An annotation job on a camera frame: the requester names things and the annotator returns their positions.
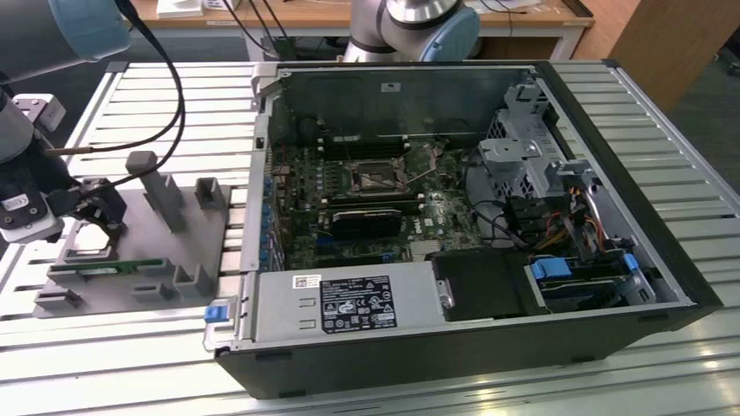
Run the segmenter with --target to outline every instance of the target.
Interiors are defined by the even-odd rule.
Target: gray robot arm
[[[113,0],[0,1],[0,85],[95,62],[127,45]],[[125,210],[114,190],[85,201],[83,208],[71,199],[49,202],[54,192],[81,184],[61,158],[43,154],[46,148],[41,131],[0,89],[0,234],[7,242],[53,240],[63,226],[59,215],[86,218],[97,211],[106,225],[119,221]]]
[[[479,18],[462,0],[351,0],[345,62],[461,61]]]

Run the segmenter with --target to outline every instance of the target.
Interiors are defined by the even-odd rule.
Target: cable
[[[489,11],[494,13],[505,13],[506,18],[509,19],[509,41],[506,42],[506,48],[503,49],[503,56],[509,57],[509,45],[510,45],[510,38],[513,37],[513,20],[510,19],[510,15],[525,15],[525,11],[510,11],[509,6],[499,2],[499,0],[493,0],[499,7],[502,7],[506,11],[495,10],[493,7],[487,5],[485,0],[481,0],[481,4]]]
[[[174,68],[174,64],[171,63],[171,60],[163,50],[163,48],[161,47],[159,41],[157,40],[155,36],[153,35],[151,31],[149,30],[149,28],[146,27],[146,24],[143,23],[143,21],[141,20],[141,18],[138,17],[138,13],[135,12],[135,8],[134,6],[130,4],[130,0],[114,0],[115,1],[115,6],[118,11],[121,12],[121,14],[123,15],[123,17],[127,19],[127,21],[130,22],[130,24],[135,27],[135,29],[138,30],[138,32],[141,33],[141,35],[143,36],[143,38],[146,39],[146,41],[149,42],[149,44],[151,45],[151,47],[155,49],[157,53],[161,56],[161,59],[163,60],[163,62],[166,63],[166,66],[169,68],[169,72],[171,73],[171,80],[174,81],[174,87],[177,90],[177,112],[174,114],[174,118],[171,119],[171,122],[167,124],[169,128],[170,126],[174,125],[174,123],[177,122],[178,119],[178,127],[177,127],[177,134],[174,135],[174,139],[171,140],[171,145],[169,146],[169,150],[166,151],[166,153],[163,154],[163,156],[161,157],[159,161],[157,162],[157,164],[154,166],[151,166],[150,168],[139,171],[138,173],[134,173],[133,175],[129,175],[126,177],[123,177],[122,179],[118,179],[113,182],[109,182],[107,184],[91,189],[90,191],[82,193],[79,195],[79,199],[85,199],[87,197],[90,197],[91,195],[114,188],[118,185],[122,185],[126,182],[130,182],[134,179],[141,178],[142,176],[147,175],[151,172],[155,172],[166,163],[166,161],[169,160],[169,158],[171,157],[171,154],[174,153],[174,150],[177,149],[179,140],[182,139],[182,133],[185,131],[185,118],[186,118],[186,110],[185,110],[185,95],[182,94],[182,83],[179,80],[179,75],[177,72],[177,69]],[[159,136],[163,135],[166,133],[166,131],[162,129],[162,131],[159,132]]]
[[[146,27],[145,23],[141,21],[138,14],[135,12],[135,8],[130,5],[130,0],[114,0],[117,8],[121,14],[126,17],[127,21],[131,24],[131,28],[137,28],[138,32],[149,42],[149,44],[155,49],[157,53],[159,54],[163,61],[167,63],[167,68],[171,73],[171,80],[174,81],[174,87],[178,93],[177,99],[177,108],[174,110],[174,114],[171,115],[171,120],[166,124],[166,126],[147,139],[131,141],[130,143],[125,143],[122,145],[115,146],[106,146],[106,147],[70,147],[70,148],[61,148],[61,149],[46,149],[43,154],[46,156],[63,156],[63,155],[74,155],[74,154],[87,154],[87,153],[103,153],[103,152],[114,152],[118,150],[133,149],[134,147],[142,146],[147,143],[155,141],[163,134],[169,132],[169,130],[174,127],[177,120],[179,119],[181,114],[185,111],[185,97],[182,95],[182,85],[179,82],[179,77],[177,70],[174,69],[174,65],[171,64],[171,60],[169,59],[163,48],[161,47],[159,41],[157,40],[155,36],[153,35],[151,31]]]
[[[254,39],[254,37],[249,34],[249,32],[246,31],[246,28],[243,27],[243,23],[241,23],[239,18],[235,16],[235,13],[233,12],[233,8],[230,7],[230,4],[227,2],[227,0],[221,0],[221,3],[223,5],[223,7],[226,8],[226,10],[229,11],[230,17],[233,18],[233,21],[235,22],[235,24],[239,26],[241,31],[243,32],[243,36],[249,39],[249,41],[251,43],[254,43],[254,45],[257,46],[257,48],[261,49],[261,51],[265,53],[266,56],[269,56],[270,58],[274,59],[279,59],[279,56],[273,55],[271,51],[265,48],[259,42],[257,42],[257,39]]]
[[[273,17],[274,23],[277,23],[277,27],[279,28],[279,32],[282,33],[282,39],[285,40],[285,42],[287,43],[287,46],[290,47],[291,55],[297,58],[298,52],[295,52],[295,48],[291,46],[290,38],[287,37],[287,34],[285,33],[285,29],[282,27],[282,24],[279,23],[279,19],[277,18],[277,15],[274,14],[273,6],[269,5],[269,2],[266,0],[262,0],[262,3],[266,6],[266,11],[269,11],[269,14]]]
[[[273,45],[274,53],[277,54],[277,59],[281,61],[279,52],[277,51],[277,44],[274,43],[273,35],[269,33],[269,29],[266,28],[265,19],[262,19],[262,14],[258,12],[257,6],[254,5],[254,0],[247,0],[249,4],[251,5],[251,9],[254,10],[254,15],[257,16],[258,24],[262,26],[262,31],[266,34],[266,38],[269,39],[269,44]]]

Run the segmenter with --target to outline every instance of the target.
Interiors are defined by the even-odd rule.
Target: blue latch
[[[570,267],[562,257],[541,258],[531,264],[531,275],[535,280],[546,277],[571,276]]]
[[[623,260],[623,264],[626,264],[626,268],[631,273],[639,269],[639,265],[637,264],[637,259],[630,253],[623,255],[622,260]]]
[[[227,322],[229,305],[217,305],[217,306],[205,307],[203,321],[205,323]]]

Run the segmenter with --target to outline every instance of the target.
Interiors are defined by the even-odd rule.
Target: label
[[[399,82],[385,82],[379,84],[379,92],[381,93],[399,93],[401,92],[401,83]]]
[[[293,289],[315,289],[321,283],[321,275],[298,275],[291,277]]]
[[[395,326],[387,276],[321,282],[321,329],[326,334]]]
[[[27,200],[27,195],[23,193],[15,197],[7,198],[2,201],[2,208],[5,211],[19,210],[30,201]]]
[[[205,22],[205,26],[235,26],[235,22],[231,20],[209,20]]]
[[[77,270],[82,276],[97,276],[97,275],[115,275],[117,270],[111,268],[102,268],[102,269],[89,269],[89,270]]]

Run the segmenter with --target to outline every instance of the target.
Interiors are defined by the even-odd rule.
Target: motherboard
[[[469,150],[445,147],[439,138],[357,136],[273,145],[286,270],[422,261],[481,245],[459,186]]]

